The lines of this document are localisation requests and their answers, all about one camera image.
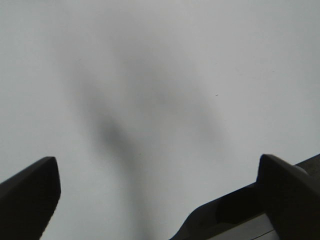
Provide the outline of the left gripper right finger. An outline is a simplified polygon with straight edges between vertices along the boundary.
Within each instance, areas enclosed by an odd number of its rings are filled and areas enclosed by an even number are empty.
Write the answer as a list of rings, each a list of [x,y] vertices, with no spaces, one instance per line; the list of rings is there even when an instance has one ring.
[[[313,177],[274,155],[263,154],[256,189],[281,240],[320,238],[320,184]]]

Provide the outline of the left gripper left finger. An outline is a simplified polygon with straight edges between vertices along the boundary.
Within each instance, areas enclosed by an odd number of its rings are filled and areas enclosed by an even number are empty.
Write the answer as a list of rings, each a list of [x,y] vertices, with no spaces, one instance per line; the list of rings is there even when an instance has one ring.
[[[59,199],[57,160],[44,157],[0,184],[0,238],[39,240]]]

